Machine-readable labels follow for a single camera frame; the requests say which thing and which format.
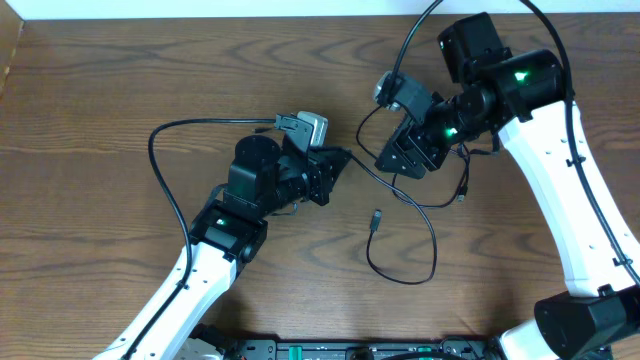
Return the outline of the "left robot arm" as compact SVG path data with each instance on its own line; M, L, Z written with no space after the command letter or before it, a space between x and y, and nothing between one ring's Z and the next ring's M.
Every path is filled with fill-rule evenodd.
M101 359L172 359L267 237L267 216L301 200L320 206L350 160L341 148L300 151L261 135L240 140L228 180L189 228L189 244L161 287Z

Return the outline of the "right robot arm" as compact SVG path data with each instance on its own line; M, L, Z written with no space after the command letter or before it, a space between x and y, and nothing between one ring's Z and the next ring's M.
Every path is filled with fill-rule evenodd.
M450 150L492 134L525 175L551 230L566 291L540 300L531 320L505 331L489 359L605 359L639 331L639 244L587 144L565 50L514 55L490 16L456 21L438 43L462 92L442 98L399 70L374 100L404 113L376 160L380 171L422 178Z

